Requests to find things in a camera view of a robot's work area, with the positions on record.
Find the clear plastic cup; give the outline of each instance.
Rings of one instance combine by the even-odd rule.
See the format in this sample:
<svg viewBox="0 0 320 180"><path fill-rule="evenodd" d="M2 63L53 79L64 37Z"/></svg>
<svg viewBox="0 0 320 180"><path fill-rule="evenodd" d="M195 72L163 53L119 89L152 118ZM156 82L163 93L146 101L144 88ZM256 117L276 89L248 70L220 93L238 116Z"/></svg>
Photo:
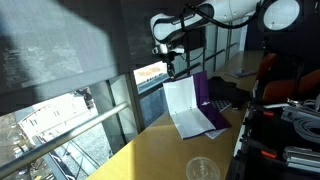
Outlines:
<svg viewBox="0 0 320 180"><path fill-rule="evenodd" d="M195 157L186 168L188 180L220 180L218 166L208 158Z"/></svg>

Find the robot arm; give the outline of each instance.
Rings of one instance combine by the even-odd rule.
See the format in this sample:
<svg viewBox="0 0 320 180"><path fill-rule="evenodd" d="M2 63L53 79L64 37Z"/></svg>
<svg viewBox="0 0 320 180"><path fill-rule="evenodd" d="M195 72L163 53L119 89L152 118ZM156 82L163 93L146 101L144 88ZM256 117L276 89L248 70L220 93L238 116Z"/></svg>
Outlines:
<svg viewBox="0 0 320 180"><path fill-rule="evenodd" d="M228 23L244 17L255 11L260 0L206 0L196 8L221 23ZM156 47L153 54L167 54L169 52L183 53L183 48L173 47L170 42L179 39L184 31L210 25L209 20L194 11L181 14L180 17L158 14L150 20L151 31Z"/></svg>
<svg viewBox="0 0 320 180"><path fill-rule="evenodd" d="M181 45L174 46L171 42L181 38L186 31L211 23L222 28L240 28L257 18L258 26L264 33L289 32L307 15L320 11L319 0L206 0L197 7L187 7L192 11L182 13L179 17L158 14L150 20L156 45L152 53L164 58L171 78L174 76L171 63L173 54L184 53ZM254 12L254 16L242 24L224 24L251 12Z"/></svg>

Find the window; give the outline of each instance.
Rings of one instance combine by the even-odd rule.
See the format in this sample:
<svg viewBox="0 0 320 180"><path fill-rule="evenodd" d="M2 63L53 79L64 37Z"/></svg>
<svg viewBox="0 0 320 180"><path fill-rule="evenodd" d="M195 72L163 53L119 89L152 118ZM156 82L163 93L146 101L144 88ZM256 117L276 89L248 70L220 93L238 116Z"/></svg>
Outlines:
<svg viewBox="0 0 320 180"><path fill-rule="evenodd" d="M143 123L148 127L163 113L168 111L168 105L163 88L153 91L140 100Z"/></svg>
<svg viewBox="0 0 320 180"><path fill-rule="evenodd" d="M0 166L96 116L86 87L0 117ZM112 155L100 123L5 179L85 179Z"/></svg>
<svg viewBox="0 0 320 180"><path fill-rule="evenodd" d="M157 62L133 71L138 87L138 94L162 83L168 79L167 65L163 62Z"/></svg>

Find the table surface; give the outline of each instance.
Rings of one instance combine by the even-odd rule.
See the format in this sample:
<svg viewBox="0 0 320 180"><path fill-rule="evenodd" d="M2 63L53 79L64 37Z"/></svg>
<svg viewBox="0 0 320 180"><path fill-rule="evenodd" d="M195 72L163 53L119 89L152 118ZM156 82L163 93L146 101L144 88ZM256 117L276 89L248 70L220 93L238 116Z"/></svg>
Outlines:
<svg viewBox="0 0 320 180"><path fill-rule="evenodd" d="M234 78L224 72L238 68L258 70L261 51L239 52L214 75L236 82L238 88L251 91L255 75ZM153 124L103 164L88 179L177 180L187 179L186 165L194 157L207 157L220 169L225 179L246 108L227 108L222 115L232 125L216 139L205 135L182 140L170 115L159 117Z"/></svg>

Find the paper sheet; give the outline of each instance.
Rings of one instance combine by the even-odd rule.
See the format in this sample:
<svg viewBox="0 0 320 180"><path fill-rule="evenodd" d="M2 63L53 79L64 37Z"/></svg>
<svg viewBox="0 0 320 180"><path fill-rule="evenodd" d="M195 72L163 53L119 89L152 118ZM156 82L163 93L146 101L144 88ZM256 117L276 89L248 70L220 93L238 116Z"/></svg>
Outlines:
<svg viewBox="0 0 320 180"><path fill-rule="evenodd" d="M191 138L204 132L215 130L213 124L198 108L171 115L182 139Z"/></svg>
<svg viewBox="0 0 320 180"><path fill-rule="evenodd" d="M193 77L164 83L169 113L182 139L215 130L197 107Z"/></svg>
<svg viewBox="0 0 320 180"><path fill-rule="evenodd" d="M163 87L170 114L197 107L193 77L164 83Z"/></svg>
<svg viewBox="0 0 320 180"><path fill-rule="evenodd" d="M210 139L215 139L216 137L218 137L221 133L223 133L225 129L220 129L220 130L215 130L215 131L210 131L210 132L206 132L206 135L210 138Z"/></svg>

